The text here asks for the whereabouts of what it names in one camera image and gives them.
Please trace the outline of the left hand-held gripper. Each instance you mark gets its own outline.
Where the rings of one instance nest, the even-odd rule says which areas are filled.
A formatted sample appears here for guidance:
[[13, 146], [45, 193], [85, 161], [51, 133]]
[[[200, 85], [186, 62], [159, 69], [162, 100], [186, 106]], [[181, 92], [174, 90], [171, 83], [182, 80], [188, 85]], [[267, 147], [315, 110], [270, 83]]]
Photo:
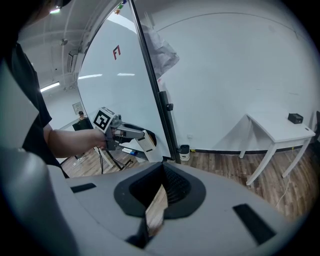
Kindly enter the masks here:
[[129, 143], [136, 139], [148, 161], [156, 162], [157, 139], [152, 131], [123, 122], [120, 114], [115, 114], [106, 107], [98, 109], [92, 122], [104, 133], [107, 151], [115, 151], [119, 144]]

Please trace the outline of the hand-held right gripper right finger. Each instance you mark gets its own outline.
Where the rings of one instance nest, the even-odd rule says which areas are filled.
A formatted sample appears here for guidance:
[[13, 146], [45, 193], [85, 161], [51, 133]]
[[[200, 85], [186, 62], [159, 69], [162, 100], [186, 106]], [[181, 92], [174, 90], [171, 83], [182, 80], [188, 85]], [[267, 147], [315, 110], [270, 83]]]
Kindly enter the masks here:
[[[206, 189], [202, 205], [189, 217], [166, 219], [160, 232], [146, 246], [157, 256], [269, 256], [287, 244], [298, 229], [271, 204], [243, 185], [187, 165], [174, 167], [197, 177]], [[259, 245], [234, 206], [249, 205], [275, 232]]]

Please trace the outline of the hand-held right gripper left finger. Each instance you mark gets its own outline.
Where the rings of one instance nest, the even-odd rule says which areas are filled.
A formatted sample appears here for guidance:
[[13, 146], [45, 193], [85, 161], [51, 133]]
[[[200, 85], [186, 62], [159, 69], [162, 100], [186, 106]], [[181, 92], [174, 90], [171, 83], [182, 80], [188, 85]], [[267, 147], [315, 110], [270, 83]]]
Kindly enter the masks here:
[[166, 235], [149, 237], [146, 208], [130, 193], [130, 179], [144, 179], [160, 162], [128, 171], [64, 178], [48, 166], [47, 233], [54, 249], [165, 249]]

